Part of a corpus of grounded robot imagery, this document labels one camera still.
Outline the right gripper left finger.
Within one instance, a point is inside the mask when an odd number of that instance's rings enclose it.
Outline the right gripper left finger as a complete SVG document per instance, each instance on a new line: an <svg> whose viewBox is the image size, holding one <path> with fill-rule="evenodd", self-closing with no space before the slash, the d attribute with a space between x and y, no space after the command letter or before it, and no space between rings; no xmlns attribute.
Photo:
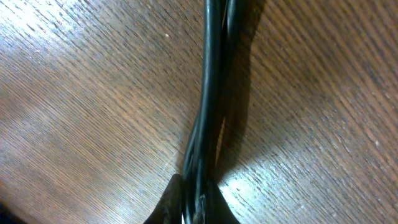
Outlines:
<svg viewBox="0 0 398 224"><path fill-rule="evenodd" d="M182 223L182 176L174 174L144 224Z"/></svg>

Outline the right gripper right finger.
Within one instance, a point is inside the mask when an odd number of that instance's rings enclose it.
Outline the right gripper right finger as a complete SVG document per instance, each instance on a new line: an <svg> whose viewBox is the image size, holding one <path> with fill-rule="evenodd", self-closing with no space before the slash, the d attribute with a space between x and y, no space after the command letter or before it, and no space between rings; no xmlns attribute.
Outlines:
<svg viewBox="0 0 398 224"><path fill-rule="evenodd" d="M208 180L206 183L205 197L206 224L239 224L213 179Z"/></svg>

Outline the black cable gold plug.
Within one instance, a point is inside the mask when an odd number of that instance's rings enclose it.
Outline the black cable gold plug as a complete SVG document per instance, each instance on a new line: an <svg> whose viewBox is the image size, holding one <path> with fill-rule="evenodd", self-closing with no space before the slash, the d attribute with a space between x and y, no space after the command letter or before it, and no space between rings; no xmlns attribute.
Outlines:
<svg viewBox="0 0 398 224"><path fill-rule="evenodd" d="M182 167L185 223L206 222L206 181L216 104L226 81L244 1L205 0L200 107Z"/></svg>

